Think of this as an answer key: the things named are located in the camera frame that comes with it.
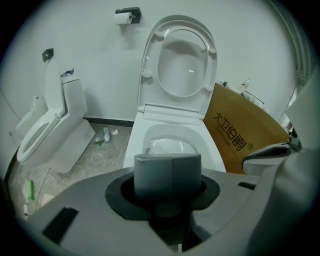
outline gray machine part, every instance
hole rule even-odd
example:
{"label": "gray machine part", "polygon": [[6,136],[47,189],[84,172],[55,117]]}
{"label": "gray machine part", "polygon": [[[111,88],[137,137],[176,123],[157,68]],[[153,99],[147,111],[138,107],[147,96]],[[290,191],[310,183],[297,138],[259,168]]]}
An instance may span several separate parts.
{"label": "gray machine part", "polygon": [[289,143],[273,144],[247,155],[242,160],[242,169],[248,175],[261,176],[268,167],[277,167],[297,150]]}
{"label": "gray machine part", "polygon": [[[261,255],[272,252],[302,220],[319,192],[320,151],[291,154],[260,177],[202,169],[220,194],[206,209],[191,214],[192,231],[203,241],[186,255]],[[148,221],[128,220],[106,202],[106,187],[129,174],[120,169],[77,182],[32,215],[26,230],[49,254],[173,255]],[[57,248],[43,233],[63,209],[77,211]]]}

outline toilet paper holder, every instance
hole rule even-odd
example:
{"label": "toilet paper holder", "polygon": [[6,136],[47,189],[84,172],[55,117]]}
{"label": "toilet paper holder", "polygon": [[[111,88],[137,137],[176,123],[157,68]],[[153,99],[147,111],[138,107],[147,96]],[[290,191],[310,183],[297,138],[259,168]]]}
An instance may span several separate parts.
{"label": "toilet paper holder", "polygon": [[142,13],[141,13],[141,10],[139,7],[130,7],[130,8],[123,8],[123,9],[116,9],[115,10],[115,14],[123,14],[123,13],[131,13],[132,14],[131,24],[140,23]]}

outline toilet seat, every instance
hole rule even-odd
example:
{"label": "toilet seat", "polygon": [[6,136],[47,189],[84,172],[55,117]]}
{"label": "toilet seat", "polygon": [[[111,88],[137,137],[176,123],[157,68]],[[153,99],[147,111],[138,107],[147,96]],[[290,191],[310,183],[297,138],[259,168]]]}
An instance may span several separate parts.
{"label": "toilet seat", "polygon": [[17,159],[21,163],[35,152],[66,111],[60,71],[54,59],[49,60],[45,73],[44,97],[48,111],[40,117],[23,138],[17,153]]}
{"label": "toilet seat", "polygon": [[160,107],[194,113],[202,120],[213,92],[217,54],[212,36],[187,20],[154,28],[144,50],[138,111]]}

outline black baseboard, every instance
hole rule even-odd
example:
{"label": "black baseboard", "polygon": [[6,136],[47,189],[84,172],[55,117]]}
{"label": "black baseboard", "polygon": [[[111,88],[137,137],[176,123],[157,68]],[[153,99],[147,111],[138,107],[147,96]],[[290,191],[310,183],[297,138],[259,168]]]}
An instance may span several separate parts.
{"label": "black baseboard", "polygon": [[109,126],[125,126],[125,127],[134,126],[134,121],[104,119],[104,118],[95,118],[95,117],[84,117],[83,119],[87,120],[91,124],[109,125]]}

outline toilet tank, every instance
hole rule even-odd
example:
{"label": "toilet tank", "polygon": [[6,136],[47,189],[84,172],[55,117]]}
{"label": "toilet tank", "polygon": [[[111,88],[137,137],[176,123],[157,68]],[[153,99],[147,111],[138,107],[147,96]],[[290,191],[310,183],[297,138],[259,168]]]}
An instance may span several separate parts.
{"label": "toilet tank", "polygon": [[80,79],[75,75],[68,75],[61,80],[66,112],[82,118],[88,111],[88,107]]}

